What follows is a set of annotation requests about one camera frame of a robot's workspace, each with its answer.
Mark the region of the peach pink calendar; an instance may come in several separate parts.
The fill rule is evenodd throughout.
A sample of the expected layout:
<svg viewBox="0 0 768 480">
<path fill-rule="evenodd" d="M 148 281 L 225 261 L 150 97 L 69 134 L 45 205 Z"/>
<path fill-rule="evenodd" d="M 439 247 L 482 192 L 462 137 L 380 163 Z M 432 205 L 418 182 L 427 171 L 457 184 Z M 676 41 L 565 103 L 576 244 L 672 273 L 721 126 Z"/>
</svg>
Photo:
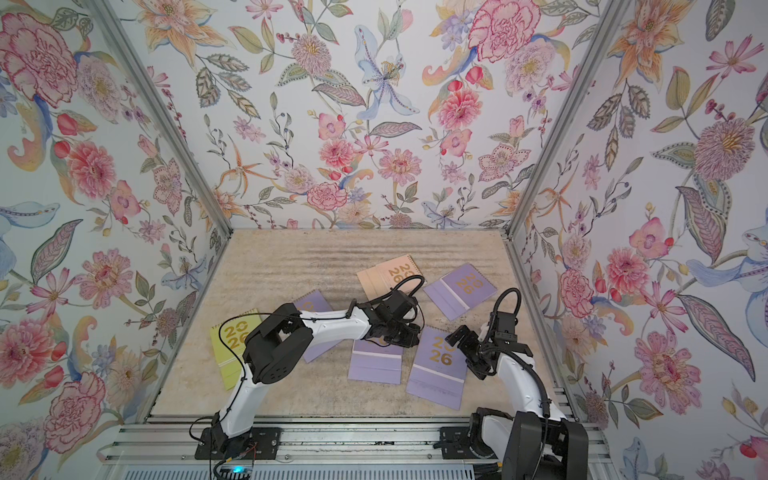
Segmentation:
<svg viewBox="0 0 768 480">
<path fill-rule="evenodd" d="M 366 297 L 373 300 L 388 293 L 405 278 L 422 272 L 410 255 L 379 263 L 357 273 Z"/>
</svg>

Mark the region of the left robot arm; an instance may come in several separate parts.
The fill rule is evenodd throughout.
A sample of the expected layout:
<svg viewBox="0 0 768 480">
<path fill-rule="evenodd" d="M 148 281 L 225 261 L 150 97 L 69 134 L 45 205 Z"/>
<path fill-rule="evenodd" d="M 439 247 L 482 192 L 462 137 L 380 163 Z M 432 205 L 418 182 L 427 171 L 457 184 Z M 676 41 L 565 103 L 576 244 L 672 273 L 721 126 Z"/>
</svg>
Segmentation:
<svg viewBox="0 0 768 480">
<path fill-rule="evenodd" d="M 246 336 L 238 383 L 196 439 L 194 458 L 273 458 L 280 430 L 261 434 L 253 423 L 269 388 L 291 374 L 308 349 L 345 340 L 381 340 L 386 346 L 411 348 L 419 343 L 419 314 L 416 297 L 400 290 L 368 302 L 353 300 L 345 310 L 311 312 L 292 303 L 281 305 Z"/>
</svg>

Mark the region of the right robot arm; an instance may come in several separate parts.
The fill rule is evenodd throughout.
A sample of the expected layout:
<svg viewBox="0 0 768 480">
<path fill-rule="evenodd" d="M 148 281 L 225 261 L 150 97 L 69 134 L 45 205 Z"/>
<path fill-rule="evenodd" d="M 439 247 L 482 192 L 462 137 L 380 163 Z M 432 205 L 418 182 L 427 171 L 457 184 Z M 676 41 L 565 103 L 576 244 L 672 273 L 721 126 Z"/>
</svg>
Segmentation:
<svg viewBox="0 0 768 480">
<path fill-rule="evenodd" d="M 463 325 L 446 337 L 478 379 L 502 381 L 513 411 L 480 407 L 467 427 L 441 428 L 434 447 L 445 459 L 497 460 L 492 479 L 585 479 L 586 428 L 553 403 L 516 326 L 513 314 L 493 312 L 481 335 Z"/>
</svg>

